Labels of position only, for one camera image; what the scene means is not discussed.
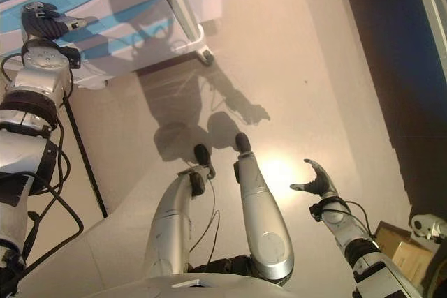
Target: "white cart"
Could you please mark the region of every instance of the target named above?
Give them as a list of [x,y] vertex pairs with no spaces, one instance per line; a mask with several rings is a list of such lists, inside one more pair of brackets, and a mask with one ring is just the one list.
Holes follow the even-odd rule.
[[[0,0],[3,56],[20,51],[20,11],[30,1],[36,0]],[[106,80],[187,52],[196,52],[206,64],[213,61],[199,22],[219,17],[222,0],[37,1],[53,3],[69,16],[87,18],[86,29],[56,41],[81,51],[82,68],[74,72],[81,87],[101,88]]]

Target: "gray floor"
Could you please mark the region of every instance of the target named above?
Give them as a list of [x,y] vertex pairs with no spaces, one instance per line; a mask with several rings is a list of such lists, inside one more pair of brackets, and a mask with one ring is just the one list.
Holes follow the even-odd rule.
[[[302,160],[325,167],[344,198],[365,206],[373,229],[380,220],[405,228],[410,206],[347,0],[225,0],[222,19],[206,26],[216,56],[210,68],[193,59],[125,75],[102,91],[75,90],[73,111],[112,216],[65,252],[76,251],[80,264],[71,278],[86,281],[83,265],[96,267],[86,293],[139,277],[156,204],[199,142],[212,147],[217,171],[214,259],[247,253],[233,174],[232,139],[241,130],[293,240],[286,287],[299,297],[349,297],[349,266],[309,215],[317,199],[288,188],[314,178]],[[211,199],[208,190],[193,202],[193,240]],[[212,235],[191,255],[193,265],[206,262]]]

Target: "black pole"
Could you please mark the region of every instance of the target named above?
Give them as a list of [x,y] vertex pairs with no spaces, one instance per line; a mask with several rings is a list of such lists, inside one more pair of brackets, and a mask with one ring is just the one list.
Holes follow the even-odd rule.
[[85,151],[84,144],[82,143],[81,135],[79,134],[78,125],[76,124],[76,120],[73,115],[73,111],[71,110],[70,103],[66,101],[64,103],[64,106],[65,110],[67,111],[68,119],[70,120],[71,128],[73,129],[76,142],[78,143],[82,161],[84,162],[85,170],[87,171],[87,176],[89,177],[91,187],[93,188],[93,192],[95,193],[96,201],[98,202],[98,206],[101,209],[103,217],[107,218],[108,217],[107,209],[105,208],[103,198],[101,197],[101,193],[99,192],[98,184],[96,183],[93,170],[91,169],[89,157],[87,156],[87,152]]

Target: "cardboard box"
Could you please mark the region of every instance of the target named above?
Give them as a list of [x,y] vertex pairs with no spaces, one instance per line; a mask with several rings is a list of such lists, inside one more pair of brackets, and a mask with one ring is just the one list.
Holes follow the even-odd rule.
[[409,231],[383,221],[379,223],[376,236],[376,243],[382,253],[393,260],[417,287],[425,276],[433,253],[414,241]]

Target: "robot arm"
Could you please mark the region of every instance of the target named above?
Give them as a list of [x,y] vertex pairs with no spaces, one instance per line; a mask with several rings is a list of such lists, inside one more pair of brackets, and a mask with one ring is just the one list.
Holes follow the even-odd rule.
[[419,214],[411,219],[416,235],[440,244],[447,236],[447,222],[432,214]]
[[[85,26],[84,20],[61,17],[46,3],[23,8],[23,68],[7,85],[0,103],[0,289],[25,269],[22,254],[27,232],[27,197],[50,182],[59,148],[50,141],[60,122],[57,111],[72,85],[71,68],[79,68],[74,48],[52,42]],[[31,172],[35,180],[18,172]]]
[[421,295],[405,278],[393,261],[381,253],[374,240],[350,215],[345,201],[338,196],[326,171],[317,163],[310,163],[316,171],[316,179],[291,188],[321,196],[318,204],[310,207],[312,216],[323,221],[334,234],[335,241],[346,261],[353,269],[357,286],[356,298],[419,298]]

